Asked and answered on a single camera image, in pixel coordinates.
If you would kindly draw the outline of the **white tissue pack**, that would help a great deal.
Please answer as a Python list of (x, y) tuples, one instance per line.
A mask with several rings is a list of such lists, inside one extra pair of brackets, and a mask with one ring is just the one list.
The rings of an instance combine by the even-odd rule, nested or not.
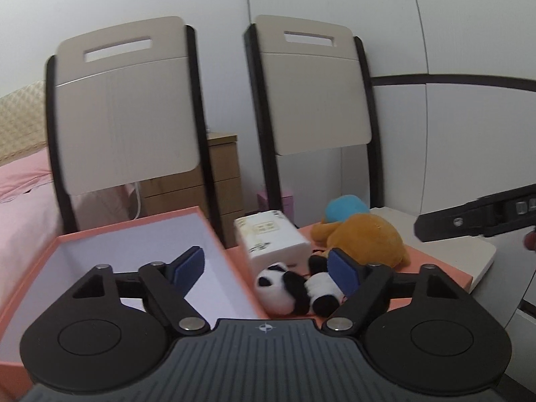
[(237, 244), (255, 277), (276, 263), (289, 270), (308, 272), (312, 245), (281, 211), (262, 211), (234, 221)]

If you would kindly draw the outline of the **right beige chair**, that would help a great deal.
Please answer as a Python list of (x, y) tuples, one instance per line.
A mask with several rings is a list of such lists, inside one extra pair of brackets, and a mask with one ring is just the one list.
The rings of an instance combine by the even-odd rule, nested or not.
[(370, 207), (411, 248), (471, 276), (493, 264), (496, 248), (474, 238), (421, 243), (415, 216), (385, 204), (381, 136), (362, 40), (338, 24), (258, 15), (244, 35), (268, 207), (282, 209), (278, 157), (363, 145)]

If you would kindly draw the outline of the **left beige chair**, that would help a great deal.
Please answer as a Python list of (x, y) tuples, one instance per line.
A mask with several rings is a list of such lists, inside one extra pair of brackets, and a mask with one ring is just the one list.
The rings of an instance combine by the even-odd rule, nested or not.
[(222, 237), (196, 33), (181, 17), (61, 42), (46, 63), (46, 135), (64, 233), (79, 230), (74, 195), (199, 168)]

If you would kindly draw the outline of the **orange plush toy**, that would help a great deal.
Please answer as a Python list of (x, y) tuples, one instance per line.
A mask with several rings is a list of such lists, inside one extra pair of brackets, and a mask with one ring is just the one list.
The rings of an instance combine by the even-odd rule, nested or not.
[(327, 250), (340, 249), (361, 265), (397, 268), (411, 264), (398, 230), (375, 214), (356, 213), (345, 221), (314, 224), (311, 238)]

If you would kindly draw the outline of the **beige quilted headboard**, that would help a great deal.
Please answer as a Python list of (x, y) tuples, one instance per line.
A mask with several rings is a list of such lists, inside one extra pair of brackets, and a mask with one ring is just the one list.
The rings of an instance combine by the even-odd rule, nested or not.
[(31, 83), (1, 98), (1, 166), (47, 146), (45, 105), (44, 81)]

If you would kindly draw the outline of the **blue plush toy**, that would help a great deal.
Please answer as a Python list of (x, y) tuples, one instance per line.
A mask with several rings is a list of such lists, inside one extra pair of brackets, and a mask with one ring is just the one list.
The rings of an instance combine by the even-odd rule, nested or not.
[(323, 214), (324, 223), (346, 221), (354, 214), (368, 214), (369, 207), (358, 196), (347, 194), (331, 200)]

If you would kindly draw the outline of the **salmon shoebox lid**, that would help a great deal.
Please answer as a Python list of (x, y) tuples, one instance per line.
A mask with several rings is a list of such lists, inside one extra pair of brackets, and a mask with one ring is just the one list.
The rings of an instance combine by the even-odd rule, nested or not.
[[(225, 244), (226, 244), (226, 253), (228, 260), (232, 262), (233, 271), (237, 277), (241, 279), (241, 283), (245, 285), (246, 297), (250, 303), (254, 306), (254, 311), (256, 313), (256, 319), (273, 319), (277, 316), (268, 315), (260, 302), (257, 300), (256, 295), (254, 294), (254, 278), (252, 277), (249, 270), (249, 262), (244, 255), (243, 250), (237, 245), (235, 238), (235, 228), (232, 227), (229, 229), (229, 233), (225, 233)], [(471, 283), (473, 281), (473, 276), (458, 270), (455, 267), (445, 263), (443, 261), (437, 260), (434, 257), (419, 251), (415, 248), (412, 248), (409, 245), (405, 245), (407, 251), (409, 252), (411, 264), (405, 267), (398, 268), (397, 271), (400, 273), (416, 273), (420, 270), (421, 265), (430, 263), (441, 268), (445, 273), (447, 273), (458, 285), (460, 285), (465, 291), (469, 292), (471, 290)]]

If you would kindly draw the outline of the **panda plush toy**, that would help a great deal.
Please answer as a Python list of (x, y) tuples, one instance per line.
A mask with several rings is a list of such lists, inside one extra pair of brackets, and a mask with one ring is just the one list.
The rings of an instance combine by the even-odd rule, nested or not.
[(330, 276), (327, 263), (323, 255), (312, 255), (307, 276), (282, 262), (270, 265), (254, 281), (258, 301), (272, 316), (328, 318), (342, 305), (344, 294)]

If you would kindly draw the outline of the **beige chair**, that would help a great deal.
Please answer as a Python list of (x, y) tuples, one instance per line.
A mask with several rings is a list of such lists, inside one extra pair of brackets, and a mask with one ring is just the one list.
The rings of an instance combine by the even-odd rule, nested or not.
[(61, 42), (46, 63), (46, 135), (64, 233), (79, 230), (74, 195), (199, 168), (222, 237), (196, 33), (181, 17)]
[(363, 145), (370, 207), (411, 248), (471, 276), (493, 264), (496, 248), (474, 238), (421, 243), (415, 216), (385, 204), (381, 136), (362, 40), (338, 24), (258, 15), (244, 35), (268, 207), (282, 209), (278, 157)]

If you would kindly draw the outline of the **wooden drawer cabinet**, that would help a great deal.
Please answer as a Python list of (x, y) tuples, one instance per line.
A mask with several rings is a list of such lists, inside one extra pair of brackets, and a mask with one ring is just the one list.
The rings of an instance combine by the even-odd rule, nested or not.
[[(213, 179), (222, 223), (222, 243), (236, 245), (233, 223), (245, 215), (237, 136), (232, 133), (207, 135)], [(145, 213), (148, 215), (197, 206), (208, 214), (202, 172), (199, 167), (187, 173), (150, 179), (140, 183)]]

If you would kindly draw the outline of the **salmon shoebox base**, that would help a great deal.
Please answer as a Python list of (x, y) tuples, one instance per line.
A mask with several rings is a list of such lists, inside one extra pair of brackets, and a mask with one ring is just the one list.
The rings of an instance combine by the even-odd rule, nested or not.
[(24, 331), (93, 266), (105, 263), (131, 272), (148, 262), (169, 263), (193, 246), (205, 255), (204, 273), (186, 297), (194, 308), (210, 324), (219, 318), (265, 318), (197, 208), (63, 235), (33, 259), (1, 311), (1, 399), (14, 400), (31, 386), (19, 356)]

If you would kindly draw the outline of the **pink bed blanket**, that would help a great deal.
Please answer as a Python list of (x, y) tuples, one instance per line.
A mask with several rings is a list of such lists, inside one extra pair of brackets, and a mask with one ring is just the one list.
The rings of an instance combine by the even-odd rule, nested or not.
[[(129, 220), (135, 202), (131, 184), (71, 198), (80, 230)], [(0, 232), (5, 304), (34, 260), (64, 233), (47, 149), (1, 167)]]

